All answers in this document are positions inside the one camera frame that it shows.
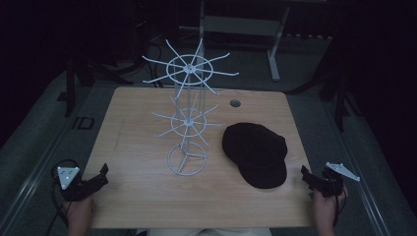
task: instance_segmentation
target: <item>wooden table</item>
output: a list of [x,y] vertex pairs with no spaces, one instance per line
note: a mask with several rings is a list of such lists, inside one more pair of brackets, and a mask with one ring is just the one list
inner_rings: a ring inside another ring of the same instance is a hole
[[[108,107],[86,167],[84,179],[108,164],[109,183],[94,195],[93,228],[226,228],[299,227],[313,225],[312,201],[301,180],[301,166],[309,162],[286,97],[280,92],[219,90],[206,92],[209,126],[201,144],[208,155],[205,168],[180,176],[167,165],[169,151],[182,138],[170,132],[172,88],[118,88]],[[240,107],[232,107],[237,99]],[[287,179],[274,189],[247,184],[237,166],[223,153],[221,138],[238,122],[263,124],[283,136],[288,145]]]

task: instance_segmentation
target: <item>white wire rack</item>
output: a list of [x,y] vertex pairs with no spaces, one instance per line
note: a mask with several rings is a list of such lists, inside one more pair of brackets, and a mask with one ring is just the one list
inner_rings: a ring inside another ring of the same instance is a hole
[[[175,97],[171,96],[176,110],[172,115],[163,115],[154,113],[154,115],[169,119],[171,128],[162,134],[157,135],[162,137],[170,132],[176,133],[182,137],[181,142],[174,146],[168,154],[168,166],[178,175],[194,175],[199,173],[207,163],[207,154],[204,149],[197,143],[192,143],[191,139],[198,137],[207,146],[209,143],[204,139],[203,132],[207,126],[222,126],[223,124],[209,123],[206,114],[212,112],[218,105],[206,110],[206,90],[210,90],[212,93],[217,94],[212,89],[207,81],[215,74],[223,76],[237,76],[239,73],[224,73],[217,72],[211,62],[226,58],[230,53],[227,53],[220,57],[215,57],[210,60],[199,56],[198,53],[202,47],[203,41],[200,40],[199,46],[195,54],[179,55],[178,52],[169,44],[166,40],[169,48],[175,53],[174,57],[169,62],[161,62],[151,60],[144,56],[144,58],[153,63],[162,64],[166,66],[166,75],[156,78],[151,81],[144,81],[144,83],[154,83],[163,79],[170,79],[175,83]],[[197,93],[192,98],[192,90],[196,90]],[[180,96],[182,93],[186,93],[186,102],[183,108],[180,106]],[[191,168],[185,168],[187,162],[193,162]]]

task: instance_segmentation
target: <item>cap brim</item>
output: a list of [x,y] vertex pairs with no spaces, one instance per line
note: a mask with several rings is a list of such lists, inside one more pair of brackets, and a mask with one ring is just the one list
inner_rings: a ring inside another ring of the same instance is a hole
[[263,170],[241,168],[239,171],[245,181],[258,189],[273,189],[281,186],[287,177],[285,162]]

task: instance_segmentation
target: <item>black curtain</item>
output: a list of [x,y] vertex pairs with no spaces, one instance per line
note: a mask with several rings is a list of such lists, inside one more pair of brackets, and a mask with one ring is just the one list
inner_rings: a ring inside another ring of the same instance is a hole
[[321,65],[322,71],[331,71],[331,61],[341,58],[346,64],[348,88],[415,213],[417,192],[410,186],[417,165],[416,42],[415,1],[361,0]]
[[0,145],[79,53],[114,65],[96,0],[0,3]]

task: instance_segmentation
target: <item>human hand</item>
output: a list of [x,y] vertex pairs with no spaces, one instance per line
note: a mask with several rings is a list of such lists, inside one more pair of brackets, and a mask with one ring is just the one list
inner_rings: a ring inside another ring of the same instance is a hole
[[79,202],[64,203],[67,209],[68,236],[85,236],[92,219],[94,200],[92,195]]
[[[347,188],[343,187],[343,192],[337,197],[339,205],[347,198]],[[333,222],[336,217],[336,198],[330,196],[324,198],[322,193],[314,190],[313,217],[320,236],[334,235]]]

